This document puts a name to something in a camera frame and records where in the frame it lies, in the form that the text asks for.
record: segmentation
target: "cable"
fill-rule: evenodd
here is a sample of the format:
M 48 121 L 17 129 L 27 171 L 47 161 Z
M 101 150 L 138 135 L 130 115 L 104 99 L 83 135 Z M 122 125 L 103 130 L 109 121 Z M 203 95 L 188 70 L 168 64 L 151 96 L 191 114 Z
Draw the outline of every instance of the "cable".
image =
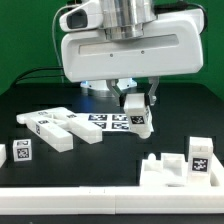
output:
M 45 75 L 45 76 L 31 76 L 31 77 L 25 77 L 17 80 L 17 83 L 26 79 L 39 79 L 39 78 L 55 78 L 55 77 L 62 77 L 65 75 Z
M 56 70 L 63 70 L 63 67 L 40 67 L 40 68 L 33 68 L 31 70 L 25 71 L 22 74 L 20 74 L 11 84 L 11 87 L 15 87 L 17 82 L 25 79 L 24 77 L 38 71 L 56 71 Z
M 202 10 L 202 12 L 204 14 L 204 28 L 202 30 L 202 32 L 203 32 L 208 27 L 208 15 L 207 15 L 205 8 L 199 4 L 189 3 L 185 0 L 178 0 L 176 3 L 156 5 L 155 6 L 155 14 L 183 11 L 190 7 L 198 8 L 198 9 Z
M 53 19 L 53 22 L 52 22 L 52 40 L 53 40 L 53 45 L 54 45 L 54 51 L 55 51 L 55 55 L 56 55 L 56 58 L 57 58 L 57 61 L 58 61 L 58 65 L 59 66 L 62 66 L 62 62 L 61 62 L 61 58 L 59 56 L 59 52 L 58 52 L 58 48 L 57 48 L 57 44 L 56 44 L 56 38 L 55 38 L 55 32 L 56 32 L 56 19 L 59 15 L 59 13 L 65 9 L 73 9 L 73 8 L 76 8 L 78 7 L 79 5 L 71 5 L 71 6 L 64 6 L 62 8 L 60 8 L 55 16 L 54 16 L 54 19 Z
M 203 33 L 208 27 L 208 14 L 207 14 L 205 8 L 202 5 L 199 5 L 196 3 L 188 3 L 188 7 L 198 8 L 198 9 L 202 10 L 202 12 L 204 14 L 204 28 L 201 31 L 201 33 Z

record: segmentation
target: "white plastic block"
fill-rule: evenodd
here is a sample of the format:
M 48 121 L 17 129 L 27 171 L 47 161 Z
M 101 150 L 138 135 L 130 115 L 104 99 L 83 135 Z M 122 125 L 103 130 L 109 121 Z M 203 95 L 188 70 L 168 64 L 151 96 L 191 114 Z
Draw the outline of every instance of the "white plastic block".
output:
M 82 118 L 74 118 L 71 123 L 69 123 L 69 126 L 72 133 L 89 144 L 101 142 L 103 140 L 102 128 Z
M 0 145 L 0 168 L 6 161 L 6 150 L 5 150 L 5 145 Z
M 55 114 L 55 117 L 65 120 L 68 123 L 69 131 L 89 144 L 101 142 L 103 140 L 102 128 L 98 125 L 86 121 L 71 111 Z
M 145 95 L 143 93 L 127 94 L 124 111 L 130 131 L 137 133 L 140 138 L 148 138 L 152 131 L 152 114 L 149 106 L 145 106 Z
M 54 124 L 46 117 L 31 117 L 26 122 L 27 127 L 55 148 L 58 152 L 73 149 L 73 137 L 70 133 Z
M 162 153 L 161 160 L 164 169 L 172 170 L 172 172 L 179 176 L 183 175 L 185 164 L 185 157 L 183 154 Z
M 148 160 L 142 161 L 140 186 L 185 186 L 186 172 L 184 170 L 186 170 L 184 155 L 162 153 L 160 161 L 150 154 Z
M 101 127 L 63 107 L 20 114 L 17 115 L 17 121 L 26 124 L 58 152 L 73 149 L 73 136 L 68 131 L 89 144 L 103 139 Z
M 32 145 L 30 139 L 14 140 L 13 156 L 15 162 L 32 160 Z
M 78 214 L 115 214 L 113 188 L 80 187 L 77 197 Z
M 210 186 L 213 143 L 211 138 L 190 137 L 188 185 Z

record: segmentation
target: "wall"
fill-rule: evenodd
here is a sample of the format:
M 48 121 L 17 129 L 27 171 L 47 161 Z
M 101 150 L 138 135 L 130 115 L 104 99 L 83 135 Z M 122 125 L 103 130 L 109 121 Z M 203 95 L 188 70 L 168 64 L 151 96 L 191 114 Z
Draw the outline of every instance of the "wall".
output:
M 209 28 L 202 34 L 205 66 L 196 75 L 167 77 L 163 78 L 162 82 L 202 83 L 224 99 L 224 1 L 189 1 L 202 4 L 208 10 Z M 66 2 L 67 0 L 1 0 L 0 94 L 23 71 L 57 65 L 51 39 L 51 24 L 55 12 Z M 160 4 L 174 0 L 155 2 Z M 60 79 L 42 80 L 49 81 L 57 82 Z

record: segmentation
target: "table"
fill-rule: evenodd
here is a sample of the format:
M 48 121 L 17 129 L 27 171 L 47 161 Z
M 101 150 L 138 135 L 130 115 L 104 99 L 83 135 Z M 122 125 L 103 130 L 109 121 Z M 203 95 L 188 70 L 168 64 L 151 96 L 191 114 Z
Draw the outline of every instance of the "table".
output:
M 137 91 L 147 92 L 147 88 L 140 84 Z M 8 158 L 0 169 L 0 187 L 138 186 L 142 159 L 152 152 L 158 158 L 161 152 L 187 156 L 189 136 L 211 137 L 216 156 L 221 162 L 224 160 L 222 100 L 199 84 L 160 84 L 156 95 L 158 100 L 151 108 L 155 131 L 149 139 L 140 139 L 133 133 L 109 132 L 103 134 L 103 142 L 88 145 L 74 137 L 74 150 L 58 153 L 25 126 L 17 124 L 16 115 L 54 107 L 66 107 L 75 113 L 123 113 L 123 110 L 116 107 L 112 98 L 82 95 L 74 84 L 20 84 L 9 89 L 0 96 L 0 143 L 6 144 Z M 25 138 L 32 139 L 33 159 L 15 163 L 13 140 Z M 66 223 L 214 222 L 214 215 L 59 217 L 19 216 L 19 219 L 31 223 L 60 223 L 63 219 Z M 16 223 L 18 217 L 1 216 L 1 220 Z M 215 220 L 221 223 L 223 216 L 215 216 Z

